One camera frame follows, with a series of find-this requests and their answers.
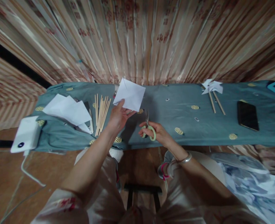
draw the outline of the hand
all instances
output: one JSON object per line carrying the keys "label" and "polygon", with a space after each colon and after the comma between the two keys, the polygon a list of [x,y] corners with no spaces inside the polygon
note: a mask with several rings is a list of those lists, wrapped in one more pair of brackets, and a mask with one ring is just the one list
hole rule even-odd
{"label": "hand", "polygon": [[[146,124],[147,124],[146,122],[143,122],[140,124],[140,127]],[[173,138],[170,136],[170,134],[164,129],[164,127],[161,124],[149,121],[149,125],[151,125],[155,129],[156,140],[160,142],[164,147],[168,148],[170,144],[174,142]],[[144,133],[148,136],[154,137],[153,131],[146,128],[141,129],[138,134],[142,137]]]}
{"label": "hand", "polygon": [[113,131],[119,133],[125,126],[126,121],[130,118],[136,111],[123,108],[125,99],[122,99],[117,106],[115,106],[110,114],[108,127]]}

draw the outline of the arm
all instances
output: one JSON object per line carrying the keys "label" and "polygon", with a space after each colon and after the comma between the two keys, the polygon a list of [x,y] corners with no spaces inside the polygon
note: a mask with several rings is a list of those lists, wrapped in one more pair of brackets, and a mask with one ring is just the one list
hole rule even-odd
{"label": "arm", "polygon": [[124,103],[125,100],[122,100],[112,109],[107,127],[73,167],[61,189],[71,191],[79,198],[89,190],[118,133],[124,128],[128,118],[136,113],[122,108]]}
{"label": "arm", "polygon": [[[149,125],[156,130],[156,140],[166,147],[177,161],[184,160],[188,156],[188,152],[174,141],[161,124],[149,121]],[[143,133],[153,137],[153,132],[148,129],[144,128],[139,132],[141,136]],[[189,162],[182,164],[182,168],[198,195],[208,205],[242,205],[242,203],[196,159],[192,158]]]}

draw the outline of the stool leg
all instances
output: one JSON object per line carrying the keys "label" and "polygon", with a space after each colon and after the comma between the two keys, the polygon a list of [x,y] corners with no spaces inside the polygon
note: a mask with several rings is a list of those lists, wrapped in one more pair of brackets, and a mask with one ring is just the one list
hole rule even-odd
{"label": "stool leg", "polygon": [[153,193],[153,197],[154,197],[155,209],[157,213],[160,209],[160,201],[159,201],[158,193],[157,192]]}
{"label": "stool leg", "polygon": [[128,200],[127,200],[127,210],[132,207],[133,189],[129,189]]}

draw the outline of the scissors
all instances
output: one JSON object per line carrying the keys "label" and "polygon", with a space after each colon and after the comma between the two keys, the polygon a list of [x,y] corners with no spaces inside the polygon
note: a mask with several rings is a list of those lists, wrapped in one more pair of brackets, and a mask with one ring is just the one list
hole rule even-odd
{"label": "scissors", "polygon": [[147,125],[144,125],[144,126],[142,127],[142,129],[143,129],[143,128],[147,128],[147,129],[149,129],[149,130],[152,130],[152,131],[153,131],[153,134],[154,134],[154,137],[152,138],[152,137],[150,136],[150,139],[151,139],[151,141],[155,141],[155,140],[156,140],[156,131],[155,131],[155,129],[154,129],[151,125],[149,125],[149,109],[148,109],[148,113],[147,113],[146,110],[145,110],[145,114],[146,114],[146,123],[147,123]]}

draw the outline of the floral curtain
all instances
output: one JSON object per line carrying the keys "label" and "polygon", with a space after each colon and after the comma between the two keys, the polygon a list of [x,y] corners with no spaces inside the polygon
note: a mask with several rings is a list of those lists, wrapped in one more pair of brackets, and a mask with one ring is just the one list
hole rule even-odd
{"label": "floral curtain", "polygon": [[0,58],[0,130],[18,127],[45,89]]}
{"label": "floral curtain", "polygon": [[0,0],[0,44],[52,84],[275,80],[275,0]]}

